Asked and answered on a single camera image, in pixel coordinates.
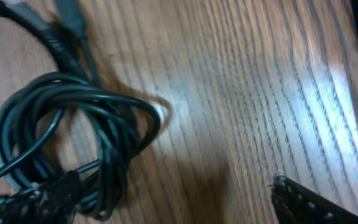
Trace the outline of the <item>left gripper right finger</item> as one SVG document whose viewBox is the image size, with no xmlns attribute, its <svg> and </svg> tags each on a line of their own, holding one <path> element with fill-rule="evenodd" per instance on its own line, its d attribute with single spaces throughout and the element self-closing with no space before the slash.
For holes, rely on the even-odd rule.
<svg viewBox="0 0 358 224">
<path fill-rule="evenodd" d="M 350 224 L 358 216 L 288 177 L 273 177 L 272 204 L 280 224 Z"/>
</svg>

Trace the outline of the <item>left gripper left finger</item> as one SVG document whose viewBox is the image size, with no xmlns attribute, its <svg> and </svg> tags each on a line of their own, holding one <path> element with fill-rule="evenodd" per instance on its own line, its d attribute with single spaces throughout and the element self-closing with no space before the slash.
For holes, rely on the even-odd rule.
<svg viewBox="0 0 358 224">
<path fill-rule="evenodd" d="M 12 196 L 0 195 L 0 224 L 73 223 L 81 195 L 82 183 L 75 171 Z"/>
</svg>

